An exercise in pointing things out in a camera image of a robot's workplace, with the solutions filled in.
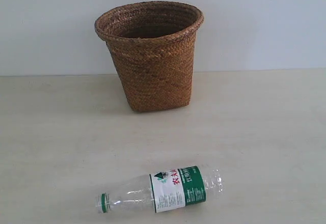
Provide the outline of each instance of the bottle body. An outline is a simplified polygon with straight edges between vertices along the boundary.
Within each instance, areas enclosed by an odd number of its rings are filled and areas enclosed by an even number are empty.
[[[222,192],[217,169],[207,165],[172,169],[131,179],[97,198],[99,213],[163,212],[205,202]]]

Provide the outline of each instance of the white wall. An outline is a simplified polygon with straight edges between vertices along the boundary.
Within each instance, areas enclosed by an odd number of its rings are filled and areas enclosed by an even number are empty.
[[[151,0],[0,0],[0,75],[115,73],[95,19]],[[168,0],[203,10],[196,71],[326,67],[326,0]]]

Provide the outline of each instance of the plastic water bottle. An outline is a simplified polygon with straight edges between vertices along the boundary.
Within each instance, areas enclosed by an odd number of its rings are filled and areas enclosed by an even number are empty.
[[[131,179],[97,197],[99,213],[152,210],[155,213],[214,199],[222,179],[207,165],[172,169]]]

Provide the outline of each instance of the wicker basket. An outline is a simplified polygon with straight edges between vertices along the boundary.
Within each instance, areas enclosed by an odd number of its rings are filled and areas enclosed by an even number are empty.
[[[203,20],[196,7],[175,2],[124,5],[96,20],[133,110],[189,104],[196,31]]]

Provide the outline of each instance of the bottle label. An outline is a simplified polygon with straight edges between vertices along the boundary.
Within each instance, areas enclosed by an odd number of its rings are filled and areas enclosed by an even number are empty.
[[[206,201],[204,182],[197,166],[149,176],[156,213]]]

